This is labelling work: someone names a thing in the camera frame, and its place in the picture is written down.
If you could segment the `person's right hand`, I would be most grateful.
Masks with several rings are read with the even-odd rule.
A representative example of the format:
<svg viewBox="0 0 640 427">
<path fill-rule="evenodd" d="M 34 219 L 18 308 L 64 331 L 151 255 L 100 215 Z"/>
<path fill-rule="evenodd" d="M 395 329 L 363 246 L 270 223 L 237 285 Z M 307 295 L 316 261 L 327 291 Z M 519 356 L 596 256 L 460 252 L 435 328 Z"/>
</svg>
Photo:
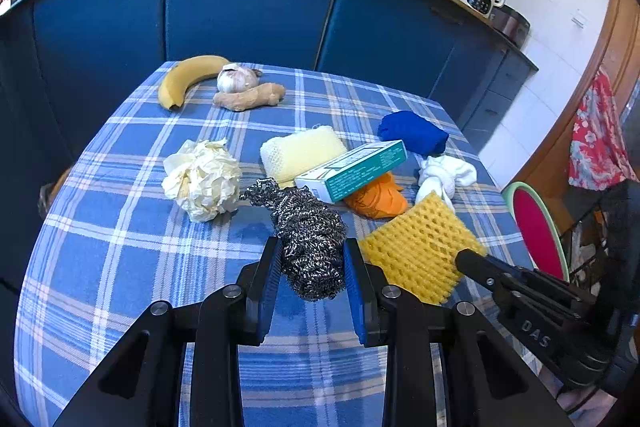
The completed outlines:
<svg viewBox="0 0 640 427">
<path fill-rule="evenodd" d="M 562 390 L 561 382 L 545 369 L 539 377 L 575 426 L 597 426 L 616 403 L 612 395 L 595 387 Z"/>
</svg>

